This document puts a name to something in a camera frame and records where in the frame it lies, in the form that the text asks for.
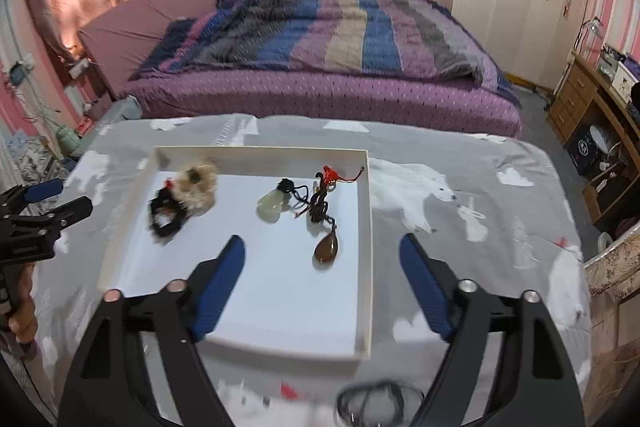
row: purple bed sheet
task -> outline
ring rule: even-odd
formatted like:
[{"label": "purple bed sheet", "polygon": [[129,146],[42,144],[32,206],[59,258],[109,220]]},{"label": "purple bed sheet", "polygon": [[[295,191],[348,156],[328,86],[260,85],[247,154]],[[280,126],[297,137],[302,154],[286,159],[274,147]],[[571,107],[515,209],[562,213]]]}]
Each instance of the purple bed sheet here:
[{"label": "purple bed sheet", "polygon": [[144,118],[242,112],[382,121],[518,137],[513,103],[468,78],[430,84],[396,78],[283,71],[192,71],[127,83]]}]

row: shallow white tray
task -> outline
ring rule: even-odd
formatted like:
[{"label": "shallow white tray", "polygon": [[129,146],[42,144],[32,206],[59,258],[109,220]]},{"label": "shallow white tray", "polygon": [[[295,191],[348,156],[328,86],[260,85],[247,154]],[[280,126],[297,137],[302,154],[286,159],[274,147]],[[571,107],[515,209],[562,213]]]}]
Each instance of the shallow white tray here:
[{"label": "shallow white tray", "polygon": [[[180,168],[210,160],[220,171],[216,204],[188,219],[171,241],[148,229],[148,201]],[[277,223],[256,214],[260,197],[281,178],[313,186],[329,165],[340,183],[327,201],[335,217],[338,255],[318,269],[313,253],[329,227],[283,212]],[[126,296],[154,293],[186,279],[200,261],[217,257],[231,235],[244,240],[246,262],[208,341],[277,355],[369,358],[372,314],[371,210],[366,151],[277,147],[159,147],[136,179],[105,255],[98,286]]]}]

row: mattress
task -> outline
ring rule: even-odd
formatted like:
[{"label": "mattress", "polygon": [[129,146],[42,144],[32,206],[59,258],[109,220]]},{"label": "mattress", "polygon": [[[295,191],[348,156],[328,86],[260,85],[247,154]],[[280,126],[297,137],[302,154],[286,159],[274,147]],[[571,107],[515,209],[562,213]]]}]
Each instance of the mattress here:
[{"label": "mattress", "polygon": [[[36,265],[32,295],[42,358],[28,364],[44,397],[60,400],[70,359],[100,299],[97,280],[106,245],[148,154],[155,146],[211,144],[356,148],[368,150],[370,158],[371,358],[355,367],[289,363],[241,349],[200,346],[204,367],[238,427],[335,427],[335,397],[354,381],[392,378],[429,388],[447,344],[428,328],[399,264],[399,241],[409,230],[432,257],[491,293],[515,297],[537,290],[584,391],[591,354],[588,288],[573,217],[546,153],[516,139],[484,134],[236,114],[105,126],[68,177],[60,203],[85,194],[94,212],[62,232],[53,259]],[[491,334],[465,421],[484,409],[499,341],[500,334]],[[143,343],[161,413],[179,421],[155,336],[145,335]],[[282,399],[292,393],[298,401]]]},{"label": "mattress", "polygon": [[128,82],[144,118],[243,112],[258,117],[381,121],[458,132],[517,137],[513,103],[468,78],[443,84],[326,73],[194,71]]}]

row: hand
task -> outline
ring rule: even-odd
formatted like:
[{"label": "hand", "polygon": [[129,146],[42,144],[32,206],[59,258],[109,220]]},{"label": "hand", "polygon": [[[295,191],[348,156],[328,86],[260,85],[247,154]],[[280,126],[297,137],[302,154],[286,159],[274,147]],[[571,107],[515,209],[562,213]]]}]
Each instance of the hand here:
[{"label": "hand", "polygon": [[18,342],[21,344],[30,343],[38,331],[38,321],[36,320],[36,306],[31,298],[31,288],[33,287],[33,267],[35,263],[26,263],[20,273],[18,280],[18,296],[20,306],[9,319],[9,328],[15,333]]}]

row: striped blanket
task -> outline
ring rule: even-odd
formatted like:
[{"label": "striped blanket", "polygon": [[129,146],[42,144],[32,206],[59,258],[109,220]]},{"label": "striped blanket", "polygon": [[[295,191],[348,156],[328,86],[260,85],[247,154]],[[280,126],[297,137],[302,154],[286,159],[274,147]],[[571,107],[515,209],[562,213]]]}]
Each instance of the striped blanket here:
[{"label": "striped blanket", "polygon": [[494,61],[448,11],[425,0],[218,0],[212,13],[171,23],[136,78],[225,68],[468,77],[509,95]]}]

